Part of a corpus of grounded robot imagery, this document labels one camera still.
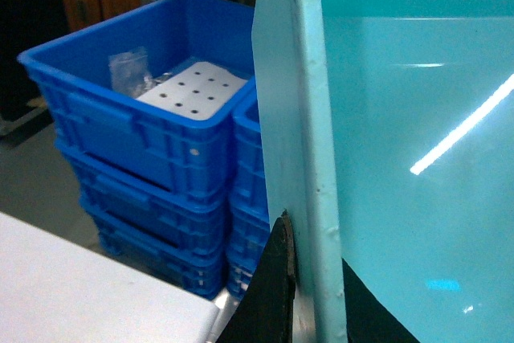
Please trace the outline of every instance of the floor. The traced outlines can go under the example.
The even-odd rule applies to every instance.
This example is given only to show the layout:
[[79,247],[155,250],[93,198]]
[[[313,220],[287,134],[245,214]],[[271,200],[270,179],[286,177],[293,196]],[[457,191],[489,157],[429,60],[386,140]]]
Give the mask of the floor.
[[[47,113],[0,137],[0,211],[104,255],[95,224],[78,203],[79,183],[54,141]],[[117,260],[147,272],[127,258]],[[212,342],[239,304],[226,289],[213,302],[221,312],[208,340]]]

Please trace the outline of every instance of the plastic bag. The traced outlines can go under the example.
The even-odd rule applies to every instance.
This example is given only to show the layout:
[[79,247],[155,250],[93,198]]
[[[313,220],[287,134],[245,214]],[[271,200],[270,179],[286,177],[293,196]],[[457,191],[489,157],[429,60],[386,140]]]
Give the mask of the plastic bag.
[[109,56],[112,90],[137,98],[155,87],[144,47]]

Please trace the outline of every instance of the blue plastic crate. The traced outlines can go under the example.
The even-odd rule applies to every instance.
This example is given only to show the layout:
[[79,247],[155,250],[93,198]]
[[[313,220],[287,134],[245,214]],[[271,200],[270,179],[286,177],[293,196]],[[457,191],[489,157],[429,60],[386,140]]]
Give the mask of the blue plastic crate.
[[226,261],[222,248],[204,258],[183,255],[177,248],[131,227],[127,223],[80,199],[99,230],[102,247],[112,255],[125,255],[155,271],[161,278],[212,300],[224,285]]
[[73,166],[83,196],[101,210],[174,245],[183,255],[216,254],[225,244],[229,212],[224,195],[208,206],[191,205],[61,141],[56,146]]
[[240,202],[267,213],[263,146],[257,93],[252,91],[234,110],[238,167],[231,193]]
[[229,263],[226,289],[237,300],[242,300],[247,293],[254,271],[249,271],[237,263]]
[[270,235],[269,219],[263,213],[246,206],[237,198],[230,198],[232,232],[226,248],[229,261],[237,261],[249,270],[255,269],[260,261]]
[[232,119],[243,86],[208,120],[191,120],[111,89],[108,57],[148,52],[154,76],[198,61],[254,74],[253,10],[224,0],[162,0],[23,52],[68,146],[191,202],[208,203],[234,173]]

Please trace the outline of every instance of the white table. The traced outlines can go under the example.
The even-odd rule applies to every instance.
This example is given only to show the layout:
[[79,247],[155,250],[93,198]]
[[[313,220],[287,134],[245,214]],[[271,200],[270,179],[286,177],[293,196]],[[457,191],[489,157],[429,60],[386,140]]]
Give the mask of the white table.
[[205,342],[211,302],[0,212],[0,342]]

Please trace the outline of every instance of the white foam insert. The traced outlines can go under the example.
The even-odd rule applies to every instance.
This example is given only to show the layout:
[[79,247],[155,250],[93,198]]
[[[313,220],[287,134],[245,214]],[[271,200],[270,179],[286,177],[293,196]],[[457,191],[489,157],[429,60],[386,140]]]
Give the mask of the white foam insert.
[[208,120],[247,81],[209,62],[197,62],[138,100],[192,120]]

